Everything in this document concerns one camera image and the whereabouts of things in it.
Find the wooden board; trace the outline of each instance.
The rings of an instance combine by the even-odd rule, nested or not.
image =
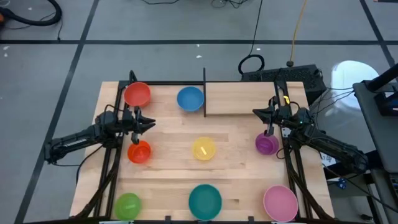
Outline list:
[[[297,84],[288,85],[292,100],[306,106],[305,93]],[[99,94],[96,115],[116,97],[117,83],[104,82]],[[156,126],[141,139],[150,143],[153,154],[145,165],[131,163],[127,149],[130,136],[124,138],[115,199],[134,192],[142,200],[138,220],[195,220],[188,208],[189,193],[198,184],[212,184],[220,190],[223,209],[215,220],[271,220],[262,206],[262,196],[274,184],[288,186],[284,160],[275,155],[262,156],[254,146],[255,137],[266,129],[253,114],[208,116],[203,111],[185,113],[175,100],[184,86],[151,86],[151,103],[142,110],[156,119]],[[200,136],[213,138],[217,153],[210,161],[198,161],[192,155],[192,143]],[[89,147],[86,155],[95,147]],[[103,152],[95,154],[83,165],[76,187],[71,215],[89,201],[100,178]],[[308,188],[318,203],[333,216],[328,188],[318,152],[302,149]],[[108,198],[105,193],[103,201]]]
[[[253,114],[274,95],[269,82],[206,83],[206,114]]]

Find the pink bowl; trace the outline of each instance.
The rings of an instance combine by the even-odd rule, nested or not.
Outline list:
[[[262,202],[268,215],[277,222],[292,221],[299,210],[297,197],[283,185],[268,188]]]
[[[261,133],[256,138],[256,149],[263,155],[272,155],[278,151],[279,141],[274,136],[265,136]]]

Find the teal bowl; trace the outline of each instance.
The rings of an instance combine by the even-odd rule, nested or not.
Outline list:
[[[214,219],[223,206],[220,192],[209,184],[195,187],[189,195],[189,209],[199,220]]]

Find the green bowl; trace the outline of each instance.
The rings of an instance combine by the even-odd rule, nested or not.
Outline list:
[[[114,206],[116,217],[122,221],[134,220],[140,210],[141,200],[133,193],[127,193],[120,196]]]
[[[220,192],[209,184],[195,187],[189,196],[189,209],[199,220],[214,219],[223,206]]]

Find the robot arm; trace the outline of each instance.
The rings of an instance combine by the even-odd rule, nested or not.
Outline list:
[[[298,109],[293,116],[290,115],[289,105],[281,106],[275,110],[276,100],[274,96],[269,101],[268,108],[253,110],[253,113],[264,124],[268,124],[268,130],[265,131],[265,134],[273,134],[273,130],[270,128],[273,123],[283,128],[289,128],[291,132],[288,140],[293,149],[300,149],[303,145],[308,145],[315,150],[334,157],[347,169],[357,174],[366,171],[368,158],[356,146],[343,143],[318,130],[314,125],[310,112],[306,108]]]
[[[51,140],[45,145],[45,160],[48,163],[57,163],[68,153],[102,143],[104,147],[113,147],[116,143],[116,134],[132,131],[131,140],[138,144],[138,134],[143,134],[155,126],[155,120],[141,115],[139,107],[134,108],[135,117],[128,109],[123,111],[121,120],[112,111],[105,111],[98,115],[95,124],[88,128],[62,138]]]

